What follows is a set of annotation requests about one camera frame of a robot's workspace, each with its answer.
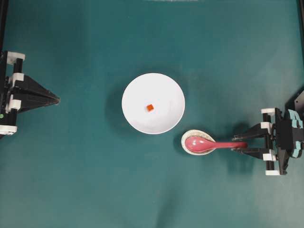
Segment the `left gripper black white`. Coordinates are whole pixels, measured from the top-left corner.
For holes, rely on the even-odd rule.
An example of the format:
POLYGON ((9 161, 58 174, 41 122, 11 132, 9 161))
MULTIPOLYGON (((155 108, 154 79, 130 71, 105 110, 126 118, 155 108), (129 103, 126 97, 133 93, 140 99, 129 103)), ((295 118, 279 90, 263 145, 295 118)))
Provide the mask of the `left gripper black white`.
POLYGON ((17 114, 32 109, 57 105, 60 98, 30 76, 22 73, 25 55, 2 51, 0 54, 0 134, 17 132, 17 114), (14 89, 36 96, 14 96, 14 89))

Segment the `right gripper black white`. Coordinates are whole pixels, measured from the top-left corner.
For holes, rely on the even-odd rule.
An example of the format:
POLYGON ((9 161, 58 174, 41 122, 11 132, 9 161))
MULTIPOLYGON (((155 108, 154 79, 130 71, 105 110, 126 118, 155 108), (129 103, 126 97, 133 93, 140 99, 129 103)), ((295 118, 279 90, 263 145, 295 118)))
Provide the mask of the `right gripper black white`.
POLYGON ((241 134, 234 135, 232 140, 265 137, 266 148, 233 148, 232 151, 245 154, 266 162, 267 176, 284 176, 287 174, 289 155, 281 148, 279 126, 284 120, 279 108, 261 109, 263 121, 241 134))

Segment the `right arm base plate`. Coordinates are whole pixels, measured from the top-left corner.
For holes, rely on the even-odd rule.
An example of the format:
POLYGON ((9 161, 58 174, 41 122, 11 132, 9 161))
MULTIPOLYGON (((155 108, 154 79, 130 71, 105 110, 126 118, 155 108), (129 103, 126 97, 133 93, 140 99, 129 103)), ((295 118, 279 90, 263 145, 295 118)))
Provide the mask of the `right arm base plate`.
POLYGON ((296 92, 285 104, 285 109, 291 109, 299 114, 304 112, 304 91, 296 92))

